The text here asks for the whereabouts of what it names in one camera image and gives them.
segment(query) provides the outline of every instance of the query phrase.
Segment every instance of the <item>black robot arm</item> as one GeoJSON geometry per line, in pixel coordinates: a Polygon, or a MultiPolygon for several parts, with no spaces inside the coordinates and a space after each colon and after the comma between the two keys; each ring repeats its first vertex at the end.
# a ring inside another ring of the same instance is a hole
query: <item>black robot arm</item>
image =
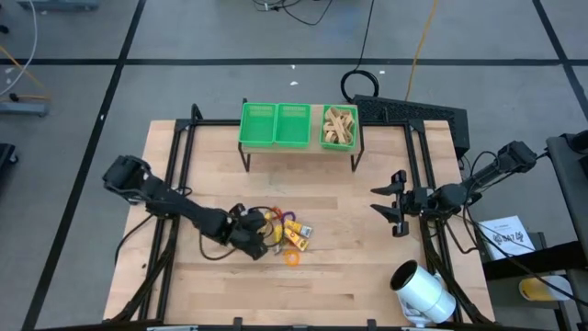
{"type": "Polygon", "coordinates": [[[264,237],[259,233],[266,225],[261,212],[247,211],[241,204],[231,212],[202,207],[154,176],[140,158],[119,156],[102,179],[107,190],[129,203],[145,201],[147,211],[160,217],[185,216],[207,238],[221,245],[231,244],[254,260],[267,252],[264,237]]]}

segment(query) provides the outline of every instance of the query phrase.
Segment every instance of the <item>yellow object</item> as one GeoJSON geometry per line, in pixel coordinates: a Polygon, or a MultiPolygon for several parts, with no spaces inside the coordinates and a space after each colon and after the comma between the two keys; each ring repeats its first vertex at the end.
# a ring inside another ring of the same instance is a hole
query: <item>yellow object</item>
{"type": "Polygon", "coordinates": [[[310,226],[302,225],[302,223],[291,220],[286,220],[286,227],[307,238],[310,237],[312,233],[312,228],[310,226]]]}
{"type": "MultiPolygon", "coordinates": [[[[10,61],[21,71],[24,71],[25,74],[41,89],[43,90],[43,92],[45,92],[46,94],[49,94],[47,92],[47,88],[45,87],[45,85],[39,81],[39,79],[37,79],[37,77],[35,77],[33,74],[31,74],[28,70],[25,70],[25,68],[22,67],[22,65],[20,65],[20,63],[18,63],[17,60],[15,60],[15,58],[10,55],[10,53],[4,48],[2,47],[2,45],[0,45],[0,51],[2,53],[4,53],[6,55],[6,57],[8,59],[10,59],[10,61]]],[[[51,97],[45,97],[45,96],[26,96],[25,98],[30,98],[30,99],[45,99],[45,100],[50,100],[51,97]]]]}
{"type": "Polygon", "coordinates": [[[408,88],[406,90],[406,97],[404,98],[404,101],[408,101],[408,96],[411,94],[411,88],[413,87],[414,69],[416,69],[416,62],[418,61],[419,55],[421,54],[421,49],[423,48],[424,40],[426,39],[426,34],[429,32],[431,22],[433,21],[433,17],[435,16],[435,11],[437,10],[437,3],[438,0],[433,0],[433,8],[431,8],[431,14],[429,14],[429,18],[426,20],[426,23],[424,23],[423,36],[421,37],[421,41],[419,41],[419,46],[416,48],[416,54],[413,58],[411,77],[408,79],[408,88]]]}
{"type": "Polygon", "coordinates": [[[287,265],[291,267],[297,266],[300,263],[300,253],[293,249],[289,249],[284,253],[284,259],[286,260],[287,265]]]}
{"type": "Polygon", "coordinates": [[[274,243],[279,243],[282,240],[282,225],[276,225],[274,227],[274,243]]]}
{"type": "Polygon", "coordinates": [[[309,241],[299,236],[297,233],[289,228],[286,228],[286,237],[292,242],[299,250],[304,251],[309,245],[309,241]]]}
{"type": "MultiPolygon", "coordinates": [[[[571,293],[570,283],[562,276],[543,276],[541,278],[549,284],[562,289],[567,293],[571,293]]],[[[521,280],[521,282],[518,284],[518,290],[521,292],[521,295],[523,295],[523,297],[529,301],[546,302],[570,299],[558,291],[551,289],[549,286],[536,278],[521,280]]]]}

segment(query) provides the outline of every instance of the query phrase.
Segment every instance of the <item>black floor stripe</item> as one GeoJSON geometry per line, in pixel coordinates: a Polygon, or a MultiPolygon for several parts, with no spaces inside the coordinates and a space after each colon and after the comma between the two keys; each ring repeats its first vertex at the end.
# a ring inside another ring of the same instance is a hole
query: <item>black floor stripe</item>
{"type": "Polygon", "coordinates": [[[566,52],[563,50],[563,47],[561,46],[560,39],[558,38],[558,35],[555,33],[555,29],[549,21],[548,14],[545,12],[545,8],[541,4],[541,1],[533,0],[533,5],[535,6],[535,9],[539,15],[539,19],[541,19],[541,23],[543,23],[543,28],[548,34],[549,40],[551,41],[551,45],[553,45],[555,53],[558,54],[558,58],[563,63],[563,71],[568,77],[571,89],[573,90],[576,99],[578,99],[580,108],[582,109],[586,119],[588,119],[588,99],[586,99],[584,89],[580,84],[580,81],[578,81],[578,77],[576,76],[576,73],[573,71],[572,68],[572,65],[582,65],[582,63],[586,64],[586,61],[572,60],[571,62],[568,60],[568,56],[566,55],[566,52]]]}
{"type": "Polygon", "coordinates": [[[47,261],[45,262],[45,266],[43,267],[43,271],[40,275],[39,283],[37,284],[37,289],[35,290],[35,294],[33,295],[33,299],[28,308],[27,316],[25,317],[25,321],[22,326],[23,330],[34,329],[37,321],[39,320],[41,308],[45,302],[45,297],[49,291],[53,274],[57,268],[57,263],[62,253],[65,239],[72,224],[72,219],[74,218],[77,203],[82,194],[82,189],[84,188],[88,171],[90,170],[90,165],[92,165],[92,159],[94,158],[94,154],[96,152],[100,133],[104,127],[104,122],[106,121],[108,111],[110,110],[110,104],[112,103],[117,86],[119,85],[122,68],[124,67],[125,60],[129,56],[130,45],[132,44],[132,41],[135,37],[135,32],[139,26],[142,11],[145,8],[145,2],[146,0],[139,1],[132,17],[132,21],[130,22],[127,37],[125,38],[125,41],[122,45],[122,49],[120,50],[119,59],[114,69],[114,73],[110,78],[110,83],[108,84],[107,92],[104,96],[104,100],[102,101],[102,106],[100,106],[100,111],[96,116],[94,129],[90,135],[88,145],[85,148],[82,164],[80,165],[80,168],[77,172],[77,176],[75,177],[75,181],[73,183],[72,192],[70,193],[70,197],[67,200],[67,204],[65,205],[65,211],[63,212],[62,219],[57,229],[57,234],[53,239],[51,251],[49,252],[49,256],[47,257],[47,261]]]}
{"type": "MultiPolygon", "coordinates": [[[[353,65],[353,58],[252,58],[252,59],[128,59],[125,65],[223,66],[223,65],[353,65]]],[[[17,59],[20,64],[27,59],[17,59]]],[[[33,59],[32,65],[117,65],[118,59],[33,59]]],[[[11,65],[0,59],[0,65],[11,65]]],[[[367,65],[411,65],[413,59],[363,59],[367,65]]],[[[421,59],[418,65],[432,66],[588,66],[588,59],[421,59]]]]}

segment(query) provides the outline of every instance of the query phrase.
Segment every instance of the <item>black metal frame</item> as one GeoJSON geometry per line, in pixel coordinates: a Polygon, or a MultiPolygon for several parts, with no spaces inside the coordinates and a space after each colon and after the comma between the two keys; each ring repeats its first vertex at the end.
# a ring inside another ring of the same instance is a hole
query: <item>black metal frame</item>
{"type": "MultiPolygon", "coordinates": [[[[172,139],[172,146],[171,146],[171,151],[169,154],[169,160],[168,160],[168,165],[167,165],[167,170],[166,170],[166,175],[165,175],[165,183],[171,184],[173,181],[173,173],[174,173],[175,163],[176,163],[176,159],[177,159],[177,153],[178,153],[178,149],[179,149],[179,142],[180,142],[181,135],[183,134],[184,131],[187,131],[187,142],[186,142],[186,146],[185,146],[185,150],[184,150],[183,163],[182,163],[182,167],[181,167],[181,171],[180,171],[180,175],[179,175],[179,187],[180,188],[182,188],[187,182],[187,172],[189,169],[189,160],[192,155],[192,146],[194,143],[194,135],[195,135],[196,127],[197,126],[237,126],[237,125],[240,125],[240,123],[241,122],[239,120],[204,120],[202,118],[200,111],[198,110],[198,107],[196,105],[193,105],[191,119],[176,120],[176,122],[175,122],[174,138],[172,139]]],[[[421,179],[420,179],[420,175],[419,175],[419,166],[418,166],[416,152],[414,149],[414,142],[413,142],[413,131],[416,131],[418,133],[420,147],[421,147],[421,151],[422,151],[422,155],[423,155],[424,172],[426,173],[427,185],[432,188],[435,187],[435,176],[433,173],[433,165],[431,164],[431,157],[429,154],[429,148],[428,148],[428,143],[426,140],[426,134],[425,134],[425,129],[424,129],[424,123],[422,120],[388,121],[387,119],[385,119],[383,121],[369,121],[369,122],[360,123],[359,128],[361,130],[361,139],[360,139],[361,150],[360,150],[359,155],[357,156],[357,160],[355,160],[354,156],[351,155],[351,166],[352,166],[353,171],[356,170],[357,165],[358,165],[358,163],[361,159],[361,156],[364,152],[364,139],[363,139],[363,127],[364,126],[400,127],[400,128],[404,129],[407,154],[409,156],[411,174],[413,177],[413,186],[419,187],[419,186],[421,186],[421,179]]],[[[245,156],[244,156],[243,151],[241,149],[240,143],[238,146],[238,150],[241,154],[243,165],[245,166],[245,169],[248,171],[250,161],[251,161],[250,155],[248,154],[247,158],[245,160],[245,156]]],[[[179,230],[179,217],[176,215],[173,215],[171,217],[171,219],[172,219],[172,225],[171,225],[172,232],[177,234],[177,232],[179,230]]],[[[164,222],[165,222],[164,219],[159,219],[157,221],[157,224],[155,227],[155,232],[153,235],[152,251],[150,254],[150,258],[149,258],[148,272],[153,270],[153,266],[159,256],[161,243],[163,240],[164,222]]],[[[449,250],[448,250],[448,246],[447,246],[447,238],[445,236],[445,231],[442,231],[442,227],[441,227],[440,223],[438,223],[436,225],[436,230],[439,232],[438,240],[439,240],[440,255],[445,262],[445,267],[447,268],[447,270],[449,270],[451,272],[451,274],[453,274],[450,256],[449,256],[449,250]]],[[[430,236],[430,233],[428,231],[428,226],[421,227],[421,231],[422,231],[421,236],[423,238],[430,236]]],[[[176,238],[177,238],[176,235],[175,235],[175,238],[171,238],[174,240],[172,242],[172,246],[174,248],[174,251],[172,252],[172,258],[169,260],[167,266],[164,269],[164,276],[162,279],[159,302],[158,302],[157,308],[156,308],[157,313],[155,316],[155,318],[158,320],[164,320],[164,317],[165,317],[165,309],[167,306],[167,296],[169,294],[169,287],[170,287],[170,282],[171,282],[171,278],[172,278],[171,274],[172,274],[172,269],[173,269],[173,264],[174,264],[173,256],[175,253],[175,244],[176,244],[175,240],[176,240],[176,238]]],[[[434,271],[433,267],[430,266],[428,262],[427,262],[427,268],[429,269],[429,271],[434,271]]],[[[139,320],[144,320],[147,318],[147,313],[148,313],[149,305],[150,305],[150,303],[149,303],[150,299],[151,299],[151,295],[148,294],[141,305],[139,320]]],[[[454,321],[456,321],[458,323],[462,322],[461,312],[459,309],[457,309],[456,312],[454,313],[454,321]]]]}
{"type": "MultiPolygon", "coordinates": [[[[247,98],[243,98],[243,103],[247,102],[247,98]]],[[[361,156],[364,154],[364,127],[362,125],[361,116],[357,114],[358,125],[359,125],[359,154],[357,154],[357,159],[355,155],[351,155],[351,171],[356,172],[357,166],[359,166],[359,161],[361,161],[361,156]]],[[[247,157],[245,158],[245,153],[243,152],[243,145],[241,143],[237,144],[237,149],[239,150],[239,154],[241,155],[241,161],[243,161],[243,166],[245,167],[245,171],[249,172],[251,168],[251,154],[247,153],[247,157]]]]}

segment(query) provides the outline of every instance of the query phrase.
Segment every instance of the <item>wooden table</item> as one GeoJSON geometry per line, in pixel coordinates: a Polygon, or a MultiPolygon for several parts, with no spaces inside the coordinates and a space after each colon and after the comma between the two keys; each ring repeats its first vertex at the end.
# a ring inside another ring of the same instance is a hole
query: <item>wooden table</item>
{"type": "MultiPolygon", "coordinates": [[[[447,123],[428,121],[425,127],[436,184],[460,181],[447,123]]],[[[149,130],[142,158],[159,177],[164,176],[173,128],[173,121],[158,120],[149,130]]],[[[394,238],[390,224],[369,207],[391,202],[370,193],[371,188],[388,185],[399,169],[410,171],[403,130],[365,127],[366,151],[355,173],[349,154],[256,154],[246,173],[236,151],[238,131],[235,126],[197,127],[187,179],[194,190],[190,198],[227,210],[242,202],[294,211],[314,228],[309,248],[297,267],[286,266],[282,256],[271,252],[258,261],[236,252],[212,262],[198,251],[198,230],[189,221],[181,222],[165,322],[229,325],[240,316],[246,325],[366,325],[369,318],[378,325],[408,325],[389,283],[394,270],[409,259],[424,266],[418,226],[408,217],[410,234],[394,238]]],[[[420,151],[416,134],[414,143],[420,151]]],[[[179,173],[181,159],[177,164],[179,173]]],[[[144,207],[130,207],[126,231],[145,215],[144,207]]],[[[470,246],[460,219],[451,222],[461,244],[470,246]]],[[[122,247],[105,318],[118,313],[144,279],[154,224],[122,247]]],[[[211,256],[227,251],[205,241],[211,256]]],[[[493,319],[480,257],[461,255],[450,239],[448,245],[456,280],[493,319]]],[[[153,289],[150,317],[159,286],[153,289]]]]}

